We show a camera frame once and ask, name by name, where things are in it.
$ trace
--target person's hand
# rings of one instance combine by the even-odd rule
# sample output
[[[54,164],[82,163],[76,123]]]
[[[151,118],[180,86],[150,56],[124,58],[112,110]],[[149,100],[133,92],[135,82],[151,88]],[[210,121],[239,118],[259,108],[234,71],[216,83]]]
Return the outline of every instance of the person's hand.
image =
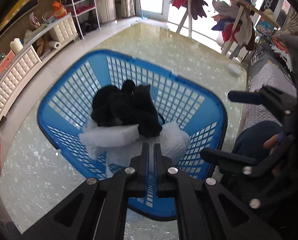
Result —
[[[277,143],[278,136],[279,136],[279,134],[276,134],[273,137],[271,137],[269,140],[265,141],[264,148],[271,149],[269,154],[272,154],[274,152],[274,146]],[[275,168],[272,169],[271,172],[275,178],[277,178],[279,176],[280,168],[281,168],[281,165],[278,164]]]

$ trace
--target door frame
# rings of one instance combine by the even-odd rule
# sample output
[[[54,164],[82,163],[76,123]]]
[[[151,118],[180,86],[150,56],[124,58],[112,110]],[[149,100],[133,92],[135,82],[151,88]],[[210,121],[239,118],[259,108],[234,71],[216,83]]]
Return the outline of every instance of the door frame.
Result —
[[[139,17],[142,17],[141,10],[140,10],[140,0],[134,0],[134,4],[135,4],[136,15]],[[143,16],[146,18],[167,22],[169,8],[170,8],[170,0],[162,0],[161,13],[145,11],[145,10],[143,10],[142,13],[143,13]]]

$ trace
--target dark blue garment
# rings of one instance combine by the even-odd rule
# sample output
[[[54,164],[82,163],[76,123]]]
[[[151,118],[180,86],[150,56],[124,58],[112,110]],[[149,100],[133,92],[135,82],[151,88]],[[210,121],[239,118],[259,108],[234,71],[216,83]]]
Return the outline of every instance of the dark blue garment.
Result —
[[[225,28],[226,22],[233,23],[234,21],[235,21],[235,19],[230,18],[230,17],[220,19],[220,21],[214,27],[212,27],[212,30],[213,31],[223,31]]]

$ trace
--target finger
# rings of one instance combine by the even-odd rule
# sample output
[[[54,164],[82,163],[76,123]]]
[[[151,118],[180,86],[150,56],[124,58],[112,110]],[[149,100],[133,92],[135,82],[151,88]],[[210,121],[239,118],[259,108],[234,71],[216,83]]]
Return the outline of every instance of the finger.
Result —
[[[277,142],[278,136],[279,136],[279,134],[276,134],[273,137],[271,137],[269,140],[265,141],[264,148],[266,148],[266,149],[273,148]]]

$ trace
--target marble table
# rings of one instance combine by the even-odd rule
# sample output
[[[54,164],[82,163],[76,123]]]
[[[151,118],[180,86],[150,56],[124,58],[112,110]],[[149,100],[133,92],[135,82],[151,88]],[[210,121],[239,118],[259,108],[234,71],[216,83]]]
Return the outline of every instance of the marble table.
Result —
[[[230,151],[242,115],[241,104],[227,99],[230,90],[245,90],[246,72],[233,75],[233,61],[197,41],[167,29],[138,23],[108,38],[94,49],[110,49],[158,64],[213,91],[225,105],[228,128],[223,149]],[[84,177],[58,153],[39,130],[39,101],[20,126],[0,179],[0,196],[21,232],[73,191]],[[178,239],[177,223],[143,218],[127,222],[125,239]]]

